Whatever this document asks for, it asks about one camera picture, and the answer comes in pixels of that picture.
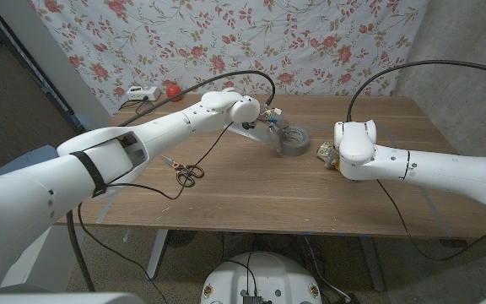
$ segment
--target gray duct tape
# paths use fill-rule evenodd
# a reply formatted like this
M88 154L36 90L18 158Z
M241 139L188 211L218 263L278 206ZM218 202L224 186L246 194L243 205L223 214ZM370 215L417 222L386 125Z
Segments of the gray duct tape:
M280 153L287 156L303 155L311 143L311 136L300 127L290 126L278 130L280 139Z

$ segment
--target white power strip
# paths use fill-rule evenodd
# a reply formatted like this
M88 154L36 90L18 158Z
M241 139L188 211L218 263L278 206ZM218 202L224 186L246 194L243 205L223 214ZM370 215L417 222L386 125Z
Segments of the white power strip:
M143 100L145 96L148 97L148 100L157 100L159 98L160 91L157 87L141 87L141 86L132 86L127 91L127 98L129 100Z

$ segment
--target red object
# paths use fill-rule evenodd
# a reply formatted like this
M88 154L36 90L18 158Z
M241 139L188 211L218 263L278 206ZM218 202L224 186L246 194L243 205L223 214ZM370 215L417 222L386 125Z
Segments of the red object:
M168 98L170 98L173 95L180 94L180 93L181 93L181 89L176 84L173 84L166 89L166 94L168 95ZM179 96L179 97L173 99L172 101L179 101L181 99L183 99L183 96Z

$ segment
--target floral fabric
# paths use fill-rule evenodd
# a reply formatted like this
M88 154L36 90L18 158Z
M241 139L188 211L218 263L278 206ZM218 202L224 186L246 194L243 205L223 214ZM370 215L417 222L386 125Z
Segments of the floral fabric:
M278 94L351 95L371 75L404 62L428 0L28 0L106 110L131 85L185 88L253 69ZM389 95L397 73L366 95ZM266 94L258 75L220 79Z

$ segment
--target robotic arm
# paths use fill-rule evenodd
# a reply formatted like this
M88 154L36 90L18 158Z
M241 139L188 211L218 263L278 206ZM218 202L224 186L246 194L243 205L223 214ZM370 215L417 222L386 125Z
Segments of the robotic arm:
M227 119L254 122L260 110L250 96L208 92L197 104L153 121L71 138L57 148L60 157L0 176L0 284L25 248L69 210L86 198L111 196L124 188L99 187L95 178L104 184L133 182L169 147L194 133L220 130ZM71 155L75 151L83 151L80 159Z
M376 144L376 125L337 122L334 165L351 180L390 179L458 193L486 205L486 157L394 149Z

